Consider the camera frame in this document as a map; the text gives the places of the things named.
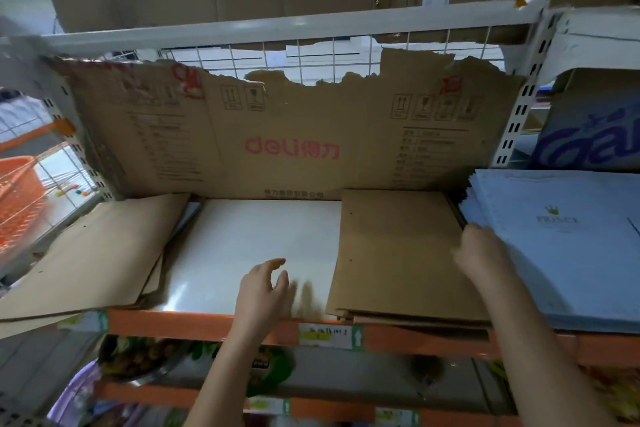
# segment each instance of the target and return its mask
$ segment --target orange plastic basket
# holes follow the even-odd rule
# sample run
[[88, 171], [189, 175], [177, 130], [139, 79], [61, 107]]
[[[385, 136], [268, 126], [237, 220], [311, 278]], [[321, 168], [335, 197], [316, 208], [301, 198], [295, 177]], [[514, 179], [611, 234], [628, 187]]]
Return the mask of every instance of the orange plastic basket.
[[0, 159], [0, 257], [34, 223], [44, 206], [44, 186], [31, 156]]

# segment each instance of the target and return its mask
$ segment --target left hand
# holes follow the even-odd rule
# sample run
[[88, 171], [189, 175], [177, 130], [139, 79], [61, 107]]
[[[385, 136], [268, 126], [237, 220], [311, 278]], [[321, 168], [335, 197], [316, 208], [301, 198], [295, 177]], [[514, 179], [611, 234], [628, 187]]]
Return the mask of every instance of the left hand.
[[256, 265], [243, 277], [230, 335], [259, 345], [278, 322], [289, 287], [289, 275], [286, 270], [282, 271], [276, 286], [272, 287], [271, 273], [284, 262], [285, 259], [271, 259]]

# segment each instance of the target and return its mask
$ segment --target hand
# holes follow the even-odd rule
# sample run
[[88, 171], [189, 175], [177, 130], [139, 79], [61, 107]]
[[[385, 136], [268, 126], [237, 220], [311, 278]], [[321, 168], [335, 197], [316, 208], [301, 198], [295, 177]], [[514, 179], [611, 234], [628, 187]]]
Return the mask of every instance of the hand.
[[280, 318], [289, 287], [287, 271], [280, 273], [275, 287], [271, 286], [271, 273], [284, 262], [285, 259], [271, 259], [256, 265], [243, 277], [230, 336], [259, 345], [271, 331]]
[[507, 247], [490, 227], [469, 223], [462, 231], [460, 247], [451, 253], [460, 270], [481, 292], [494, 281], [514, 275]]

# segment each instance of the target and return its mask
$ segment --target forearm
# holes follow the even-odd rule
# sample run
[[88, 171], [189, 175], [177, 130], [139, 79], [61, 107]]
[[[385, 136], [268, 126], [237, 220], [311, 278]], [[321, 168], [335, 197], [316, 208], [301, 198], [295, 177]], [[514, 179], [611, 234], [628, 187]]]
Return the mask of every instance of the forearm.
[[246, 387], [259, 345], [232, 329], [220, 348], [185, 427], [241, 425]]
[[615, 426], [515, 273], [476, 284], [525, 427]]

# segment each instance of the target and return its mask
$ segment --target stack of paper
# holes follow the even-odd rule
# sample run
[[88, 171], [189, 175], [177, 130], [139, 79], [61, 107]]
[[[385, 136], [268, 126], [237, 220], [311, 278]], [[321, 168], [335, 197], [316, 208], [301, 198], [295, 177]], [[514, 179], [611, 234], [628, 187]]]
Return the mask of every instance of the stack of paper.
[[640, 333], [640, 175], [479, 169], [460, 211], [493, 227], [557, 329]]
[[327, 314], [356, 323], [487, 324], [482, 299], [451, 256], [461, 232], [440, 192], [345, 190]]
[[70, 314], [135, 305], [160, 284], [164, 246], [200, 206], [188, 194], [101, 203], [0, 298], [0, 338]]

